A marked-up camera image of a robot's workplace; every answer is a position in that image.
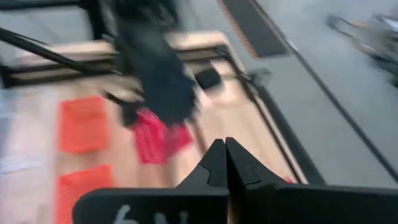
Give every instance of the gray floor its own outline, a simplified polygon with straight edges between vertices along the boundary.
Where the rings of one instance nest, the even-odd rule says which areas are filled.
[[[372,13],[385,12],[393,6],[390,0],[367,0],[374,7],[357,9],[357,3],[364,5],[363,2],[259,0],[398,169],[398,152],[394,151],[398,141],[394,136],[398,133],[398,114],[394,113],[398,111],[398,91],[386,82],[387,75],[370,67],[362,53],[323,24],[324,17],[331,12],[348,19],[367,20]],[[180,7],[185,30],[218,29],[228,36],[247,70],[267,67],[272,72],[267,89],[329,184],[397,187],[297,58],[251,58],[214,0],[181,0]],[[0,24],[50,44],[88,38],[78,9],[0,14]],[[0,53],[8,62],[14,57],[10,46],[0,45]]]

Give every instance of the orange plastic basket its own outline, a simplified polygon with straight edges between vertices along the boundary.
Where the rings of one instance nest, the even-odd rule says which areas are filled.
[[[57,183],[56,224],[72,224],[72,209],[85,193],[100,188],[114,187],[109,166],[98,166],[66,174]]]
[[[64,101],[60,106],[60,149],[82,153],[106,149],[106,102],[100,96]]]

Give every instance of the wooden board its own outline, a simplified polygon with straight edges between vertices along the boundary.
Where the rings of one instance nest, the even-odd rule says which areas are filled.
[[[180,49],[229,44],[220,32],[174,34],[169,39],[174,47]],[[69,55],[83,52],[88,56],[113,51],[105,42],[64,45],[52,50]],[[48,63],[26,52],[21,52],[21,59],[28,64]],[[118,187],[176,186],[198,164],[214,139],[227,136],[236,138],[281,177],[292,177],[270,130],[254,104],[246,98],[239,82],[233,78],[235,74],[229,64],[219,60],[211,64],[225,79],[223,88],[215,93],[195,90],[200,102],[200,112],[196,117],[197,131],[201,133],[205,146],[202,148],[199,139],[195,139],[186,149],[170,158],[167,166],[140,164],[132,132],[122,127],[119,107],[110,101],[106,104],[111,135],[108,149],[84,155],[59,151],[57,116],[61,101],[98,95],[100,90],[130,100],[139,99],[139,96],[117,85],[122,83],[118,77],[110,75],[15,89],[16,108],[1,158],[3,170],[8,172],[0,179],[0,223],[53,223],[54,183],[59,176],[101,164],[111,166]],[[192,75],[201,69],[201,66],[187,65]],[[139,86],[136,80],[129,83]],[[191,124],[188,127],[191,134],[198,138]]]

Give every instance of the black object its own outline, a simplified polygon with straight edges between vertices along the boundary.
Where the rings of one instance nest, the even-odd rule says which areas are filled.
[[[116,96],[108,92],[104,94],[104,97],[121,107],[121,113],[122,113],[121,117],[122,117],[123,126],[126,128],[131,128],[131,126],[138,119],[138,114],[137,114],[138,110],[142,108],[144,104],[139,101],[135,102],[125,101],[120,98],[117,98]]]
[[[125,70],[134,70],[140,79],[145,106],[167,126],[190,118],[195,108],[195,82],[184,73],[182,61],[162,32],[141,17],[116,18],[116,42],[124,55],[120,64]]]
[[[221,85],[221,76],[214,67],[195,74],[195,80],[203,90],[210,90]]]
[[[352,30],[356,29],[356,27],[352,23],[348,22],[347,20],[340,18],[338,16],[335,16],[335,15],[328,15],[326,17],[325,22],[330,28],[334,29],[335,31],[337,31],[341,34],[344,34],[349,38],[354,37],[348,31],[351,30],[351,33],[352,33]],[[341,28],[342,27],[341,23],[346,26],[345,30]]]
[[[288,184],[233,138],[215,140],[176,189],[86,194],[73,209],[73,222],[222,224],[228,191],[237,224],[398,222],[398,190]]]
[[[227,224],[226,185],[226,149],[217,139],[176,189],[95,190],[77,201],[73,223]]]
[[[267,22],[267,15],[253,3],[255,0],[218,0],[226,15],[234,23],[235,29],[239,29],[240,38],[249,48],[254,51],[256,57],[270,57],[274,55],[285,55],[288,53],[287,47],[282,43],[273,30],[270,22]]]

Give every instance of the robotic arm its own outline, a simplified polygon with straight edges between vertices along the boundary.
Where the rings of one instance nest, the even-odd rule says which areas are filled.
[[[145,107],[170,126],[191,116],[195,94],[194,81],[186,76],[177,53],[145,12],[148,8],[158,12],[162,2],[173,7],[170,0],[113,0],[111,7],[117,30],[117,68],[123,75],[137,75]]]

